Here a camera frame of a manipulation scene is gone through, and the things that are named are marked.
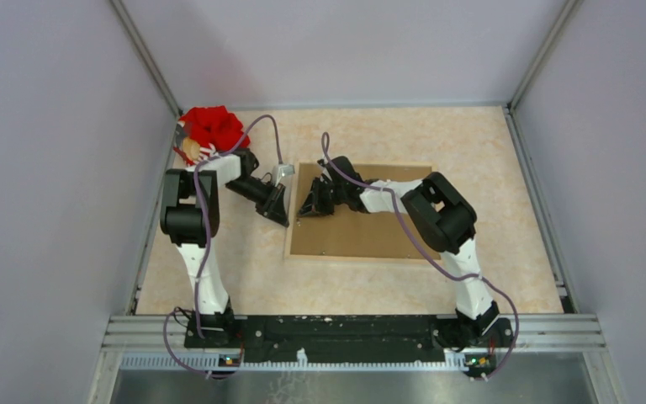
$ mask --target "metal frame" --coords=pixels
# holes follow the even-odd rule
[[[179,116],[182,111],[167,86],[162,73],[157,67],[150,52],[147,50],[145,41],[141,38],[140,33],[135,27],[132,18],[127,12],[122,0],[109,0],[115,13],[118,15],[120,22],[123,24],[125,32],[132,40],[143,65],[150,73],[162,97],[167,102],[168,108]],[[526,182],[529,197],[531,198],[534,213],[537,218],[539,229],[542,233],[543,243],[546,247],[549,261],[556,278],[556,285],[559,296],[569,298],[575,295],[573,285],[565,271],[563,254],[557,242],[557,237],[553,229],[553,222],[548,213],[548,206],[543,197],[543,192],[539,187],[539,181],[536,171],[533,167],[527,145],[524,140],[521,128],[519,127],[516,117],[516,107],[524,99],[527,90],[532,85],[538,73],[543,69],[545,61],[553,52],[553,48],[564,28],[572,19],[582,0],[567,0],[564,4],[557,20],[550,29],[544,42],[539,48],[532,64],[529,66],[526,74],[519,83],[514,96],[504,107],[506,123],[511,133],[511,139],[516,149],[519,159],[519,165],[522,169],[522,175]],[[167,167],[172,164],[172,154],[167,160]],[[150,228],[147,241],[143,246],[143,254],[140,260],[140,276],[135,285],[133,302],[136,303],[137,294],[144,276],[145,266],[151,250],[151,242],[154,237],[154,226],[156,226],[156,217],[151,218]],[[134,313],[135,304],[131,305],[130,310]],[[451,318],[453,315],[438,316],[440,318]],[[112,316],[107,331],[103,339],[100,358],[93,378],[93,387],[91,389],[90,404],[109,403],[114,391],[115,381],[118,371],[123,365],[125,368],[135,366],[137,369],[172,369],[172,361],[165,350],[162,341],[162,327],[164,325],[164,316]],[[183,346],[185,329],[177,324],[173,319],[169,321],[168,340],[172,350],[189,363],[197,364],[201,369],[216,369],[214,357],[219,354],[238,354],[237,350],[215,349],[215,350],[190,350]],[[474,349],[467,349],[466,354],[476,353]],[[622,388],[619,379],[612,365],[610,355],[607,350],[605,338],[602,335],[600,324],[594,314],[530,314],[521,315],[521,327],[519,339],[515,352],[524,353],[582,353],[585,361],[585,367],[596,399],[599,403],[618,403],[625,402],[622,397]],[[383,370],[450,370],[458,369],[455,365],[455,357],[449,355],[450,363],[435,363],[422,366],[418,364],[383,364],[382,366],[363,366],[360,369],[383,369]],[[307,364],[284,363],[268,366],[256,365],[252,369],[288,369],[288,370],[318,370],[320,366],[309,367]],[[351,369],[350,365],[338,367],[336,370]]]

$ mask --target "stuffed toy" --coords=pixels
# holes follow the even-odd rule
[[[174,151],[192,166],[216,152],[231,149],[244,133],[243,128],[236,115],[224,105],[194,107],[177,122]],[[247,136],[239,147],[247,147],[249,143]]]

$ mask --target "cable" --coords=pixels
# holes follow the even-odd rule
[[[249,124],[249,126],[244,130],[244,133],[241,134],[241,137],[239,138],[238,141],[236,141],[236,144],[229,150],[222,152],[221,154],[217,154],[214,156],[210,156],[209,158],[202,160],[201,162],[197,163],[197,165],[194,167],[194,189],[196,190],[197,194],[197,201],[199,202],[199,207],[202,210],[202,222],[204,223],[204,230],[206,231],[206,248],[204,249],[204,257],[202,258],[202,262],[199,263],[199,270],[197,271],[197,277],[194,280],[194,315],[196,317],[196,322],[197,322],[197,335],[199,335],[200,338],[204,339],[204,334],[202,333],[202,320],[199,318],[199,280],[202,278],[202,273],[204,271],[204,266],[207,263],[207,259],[209,259],[209,246],[211,245],[211,225],[209,223],[209,214],[207,211],[207,201],[204,198],[204,192],[202,192],[202,187],[199,185],[199,170],[201,170],[202,166],[206,165],[208,162],[211,162],[213,160],[216,160],[217,158],[222,158],[224,156],[230,155],[234,150],[239,148],[241,143],[246,139],[246,137],[249,135],[249,132],[252,130],[255,124],[257,124],[260,120],[263,120],[264,118],[269,118],[271,122],[273,122],[273,131],[276,136],[276,153],[278,154],[278,162],[283,163],[283,158],[281,154],[281,146],[278,142],[278,126],[276,125],[276,120],[270,115],[270,114],[264,114],[256,118],[253,122]],[[197,370],[191,366],[186,365],[184,362],[179,360],[177,356],[174,354],[172,349],[169,346],[169,342],[167,341],[167,322],[169,321],[169,318],[171,316],[175,316],[177,312],[177,309],[173,310],[170,312],[166,317],[165,317],[165,324],[162,329],[162,337],[165,342],[165,348],[167,348],[167,352],[170,354],[172,359],[182,366],[184,369],[193,371],[194,373],[200,374],[200,375],[206,375],[208,378],[212,377],[217,379],[215,375],[212,375],[211,372],[203,372],[202,370]]]
[[[501,359],[499,364],[496,366],[496,369],[492,370],[492,372],[488,375],[486,375],[484,378],[478,378],[477,380],[488,380],[492,375],[495,375],[496,372],[501,370],[504,365],[506,365],[506,361],[509,359],[509,356],[511,355],[511,351],[513,351],[514,346],[516,345],[516,340],[518,339],[519,336],[519,313],[518,310],[516,309],[516,305],[514,305],[514,302],[511,300],[511,297],[504,293],[502,290],[494,286],[487,278],[480,277],[478,274],[466,274],[463,276],[454,276],[447,272],[444,268],[442,268],[438,263],[434,261],[434,259],[430,256],[430,254],[425,251],[425,248],[420,244],[420,242],[417,240],[414,234],[412,234],[412,231],[410,230],[409,227],[405,224],[405,220],[402,217],[402,214],[400,213],[400,207],[397,205],[397,196],[394,193],[393,189],[390,188],[382,188],[382,187],[374,187],[373,185],[367,184],[367,183],[362,183],[360,181],[357,181],[353,178],[350,178],[347,174],[345,174],[343,171],[341,171],[340,168],[336,166],[335,163],[331,160],[331,158],[328,156],[328,146],[331,143],[331,136],[328,135],[328,132],[323,132],[323,135],[320,136],[320,145],[323,148],[323,156],[326,158],[326,162],[331,165],[331,167],[336,170],[336,172],[346,179],[349,183],[353,183],[357,185],[358,187],[363,187],[366,189],[372,189],[376,191],[384,191],[389,193],[392,196],[392,206],[394,209],[394,215],[397,217],[397,221],[400,223],[400,226],[402,227],[402,230],[405,232],[408,238],[410,238],[410,241],[412,242],[412,245],[415,246],[415,249],[424,257],[427,262],[430,263],[434,269],[439,271],[442,275],[446,276],[450,280],[453,280],[455,282],[461,282],[466,279],[481,279],[487,286],[489,286],[490,289],[492,289],[494,292],[498,293],[506,299],[506,301],[509,302],[509,306],[511,306],[511,310],[514,312],[514,324],[515,324],[515,329],[514,329],[514,339],[511,341],[511,346],[509,347],[509,350],[506,351],[506,354],[504,357]]]

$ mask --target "black base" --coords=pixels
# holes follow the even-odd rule
[[[201,318],[212,324],[212,316]],[[460,322],[436,316],[247,316],[226,324],[224,331],[204,330],[201,339],[190,320],[184,347],[240,348],[243,343],[249,363],[295,362],[301,348],[311,363],[437,362],[444,360],[444,348],[460,347],[447,340],[458,338]],[[484,337],[464,346],[486,348],[493,336],[496,347],[508,347],[506,329],[511,322],[500,318]]]

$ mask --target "gray floor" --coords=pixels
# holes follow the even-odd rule
[[[185,371],[120,371],[120,403],[569,403],[595,402],[578,354],[517,353],[490,382],[459,373],[261,373],[225,381]]]

